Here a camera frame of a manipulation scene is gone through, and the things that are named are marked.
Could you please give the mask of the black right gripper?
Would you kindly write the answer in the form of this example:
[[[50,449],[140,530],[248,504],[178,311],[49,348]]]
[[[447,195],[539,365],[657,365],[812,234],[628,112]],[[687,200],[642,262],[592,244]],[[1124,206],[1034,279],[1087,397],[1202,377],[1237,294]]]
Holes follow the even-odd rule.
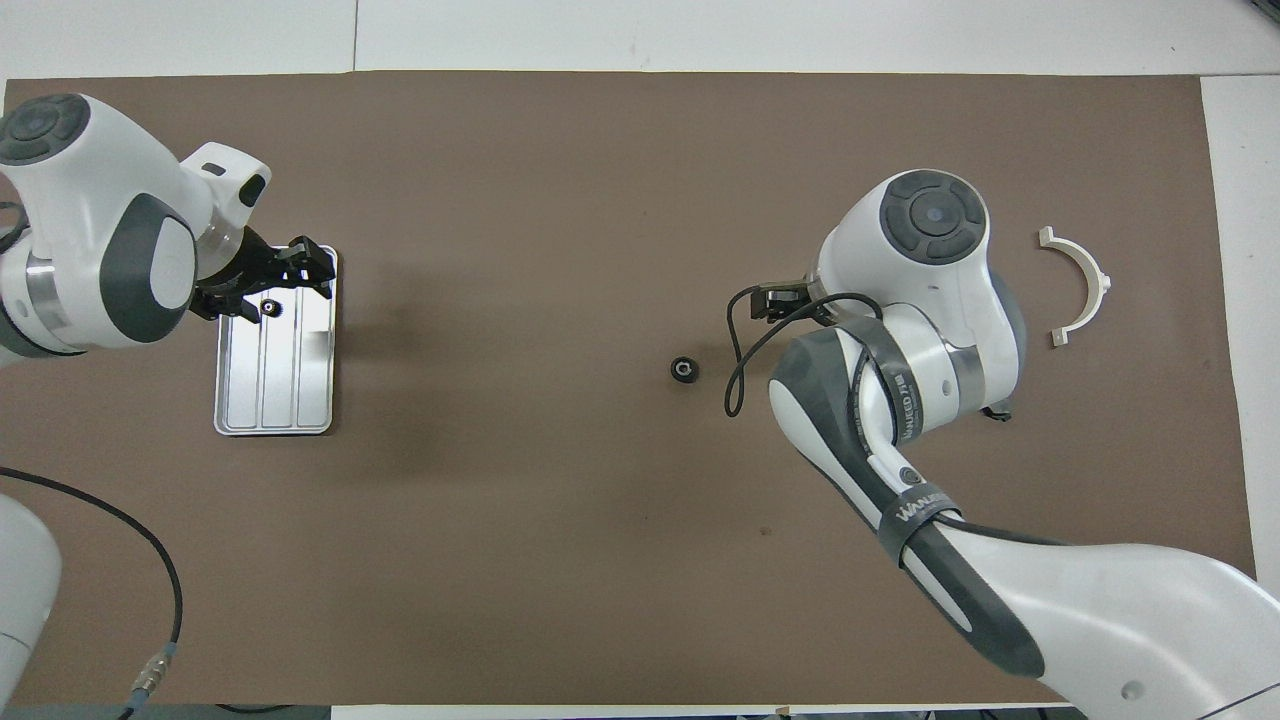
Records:
[[[812,301],[808,283],[760,283],[750,292],[750,318],[777,323]]]

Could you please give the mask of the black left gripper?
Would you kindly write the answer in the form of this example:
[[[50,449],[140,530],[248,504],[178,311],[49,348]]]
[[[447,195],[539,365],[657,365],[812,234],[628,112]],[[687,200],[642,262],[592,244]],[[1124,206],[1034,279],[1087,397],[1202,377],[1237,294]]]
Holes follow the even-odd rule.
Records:
[[[195,282],[196,288],[211,293],[205,296],[205,319],[214,322],[221,316],[238,316],[250,323],[260,323],[260,307],[241,296],[285,286],[287,268],[278,258],[279,251],[256,231],[243,231],[239,247],[230,260]],[[288,243],[291,288],[308,288],[324,299],[332,299],[335,277],[334,259],[323,246],[310,237],[294,237]]]

